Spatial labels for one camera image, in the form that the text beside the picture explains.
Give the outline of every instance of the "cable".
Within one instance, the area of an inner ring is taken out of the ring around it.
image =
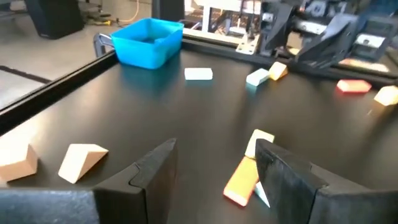
[[[249,33],[249,38],[250,39],[254,39],[254,17],[256,16],[255,15],[255,13],[254,13],[254,11],[256,10],[256,1],[255,0],[252,0],[252,2],[253,2],[253,11],[252,11],[252,14],[251,14],[251,19],[250,19],[250,26],[249,26],[249,30],[247,30],[246,32],[248,32]]]
[[[116,19],[116,22],[117,22],[117,23],[118,23],[118,22],[132,22],[132,21],[134,21],[134,20],[136,19],[137,15],[138,15],[138,12],[139,12],[139,0],[137,0],[137,10],[136,10],[136,13],[135,13],[135,15],[134,15],[132,18],[126,19],[126,20],[117,18],[117,19]]]

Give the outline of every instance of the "white surface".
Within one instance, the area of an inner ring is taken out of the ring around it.
[[[266,81],[269,78],[269,72],[263,68],[253,72],[252,74],[246,77],[246,82],[248,84],[258,86],[262,82]]]
[[[202,27],[201,30],[203,32],[208,32],[209,30],[209,21],[211,19],[211,8],[229,10],[234,12],[240,12],[241,10],[241,1],[226,1],[226,0],[197,0],[196,3],[199,6],[203,6],[203,19],[202,19]],[[254,1],[254,13],[259,15],[261,11],[261,2]],[[243,12],[245,13],[253,13],[253,1],[245,1],[243,4]]]
[[[255,159],[256,157],[256,140],[257,139],[265,139],[269,142],[274,142],[275,136],[266,133],[264,131],[261,131],[259,129],[256,129],[253,131],[253,134],[251,135],[251,138],[248,143],[248,147],[246,148],[246,152],[244,153],[245,156]]]
[[[259,196],[259,198],[260,198],[269,208],[271,208],[271,206],[269,205],[269,202],[268,202],[267,195],[266,195],[264,189],[262,188],[261,182],[258,182],[258,183],[256,184],[256,187],[254,188],[254,192]]]
[[[301,21],[301,20],[298,20],[295,26],[299,30],[318,35],[321,34],[323,31],[325,31],[327,28],[327,26],[322,24],[317,24],[316,22]],[[384,42],[384,40],[385,40],[384,37],[378,37],[370,34],[359,34],[355,40],[355,43],[372,48],[379,48]]]
[[[211,68],[186,68],[184,70],[186,80],[211,80],[213,71]]]
[[[259,43],[259,37],[260,35],[256,35],[254,40],[250,40],[248,35],[245,34],[242,37],[242,42],[239,43],[238,47],[236,48],[236,52],[253,55],[256,52],[257,45]]]
[[[246,28],[245,27],[231,27],[230,29],[229,29],[229,31],[230,32],[235,32],[235,33],[237,33],[237,34],[242,34],[242,35],[244,35],[244,34],[246,34]]]

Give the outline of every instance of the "black table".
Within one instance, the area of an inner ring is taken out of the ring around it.
[[[186,67],[210,67],[213,80],[185,81]],[[376,90],[346,96],[335,81],[294,73],[255,89],[246,85],[246,75],[258,68],[182,50],[156,71],[116,64],[79,88],[76,82],[75,91],[13,130],[35,132],[31,144],[40,162],[36,175],[8,186],[95,185],[176,137],[179,167],[169,223],[276,223],[255,195],[245,208],[223,197],[258,128],[349,180],[374,189],[398,187],[398,119],[374,103]],[[72,143],[109,149],[76,185],[57,175]]]

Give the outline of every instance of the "wooden block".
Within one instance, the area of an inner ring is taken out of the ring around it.
[[[246,206],[258,181],[256,162],[245,156],[226,184],[224,195],[234,202]]]
[[[0,179],[8,182],[37,172],[37,156],[32,146],[24,142],[0,144]]]
[[[372,86],[364,80],[340,80],[337,88],[343,93],[367,93]]]
[[[280,62],[275,62],[269,69],[269,77],[275,81],[282,78],[286,74],[287,66]]]
[[[269,72],[263,68],[253,72],[246,77],[246,82],[250,85],[258,86],[269,78]]]
[[[396,105],[398,103],[398,88],[396,86],[385,86],[380,89],[374,100],[384,106]]]
[[[96,144],[71,144],[58,175],[74,184],[107,153]]]
[[[269,133],[266,133],[259,129],[254,130],[253,134],[251,135],[248,147],[246,148],[246,152],[244,153],[244,155],[247,156],[248,158],[254,159],[254,157],[256,155],[256,140],[257,139],[265,139],[269,142],[274,142],[274,138],[275,138],[275,136],[273,136]]]

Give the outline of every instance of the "triangular wooden block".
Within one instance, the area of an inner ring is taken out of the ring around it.
[[[280,62],[275,62],[269,69],[269,78],[275,81],[282,78],[286,74],[287,74],[287,66]]]
[[[96,144],[70,144],[58,175],[74,184],[107,153]]]
[[[29,143],[0,143],[0,180],[8,182],[36,172],[37,156]]]

